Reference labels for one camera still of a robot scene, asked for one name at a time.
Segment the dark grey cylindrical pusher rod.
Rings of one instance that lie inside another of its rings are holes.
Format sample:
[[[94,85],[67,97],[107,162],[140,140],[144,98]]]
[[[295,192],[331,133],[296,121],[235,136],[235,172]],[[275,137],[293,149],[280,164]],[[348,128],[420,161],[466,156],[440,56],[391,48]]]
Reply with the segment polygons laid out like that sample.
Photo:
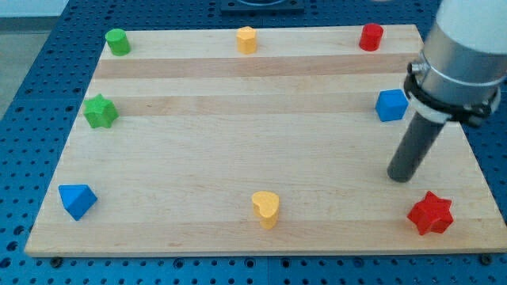
[[[397,182],[409,181],[443,128],[443,123],[427,120],[416,112],[387,167],[387,175]]]

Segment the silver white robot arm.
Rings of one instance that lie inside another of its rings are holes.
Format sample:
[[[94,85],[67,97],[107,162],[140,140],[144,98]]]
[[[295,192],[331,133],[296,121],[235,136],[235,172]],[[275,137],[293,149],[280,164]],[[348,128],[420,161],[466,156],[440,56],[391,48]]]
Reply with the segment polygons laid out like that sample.
[[[387,175],[407,182],[444,125],[480,126],[501,102],[506,78],[505,0],[444,0],[403,89],[415,113]]]

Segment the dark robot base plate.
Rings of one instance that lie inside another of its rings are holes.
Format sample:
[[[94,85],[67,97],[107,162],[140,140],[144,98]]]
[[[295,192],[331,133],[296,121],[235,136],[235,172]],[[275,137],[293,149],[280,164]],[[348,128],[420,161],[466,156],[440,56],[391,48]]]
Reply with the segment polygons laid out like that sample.
[[[304,0],[221,0],[221,13],[274,13],[304,11]]]

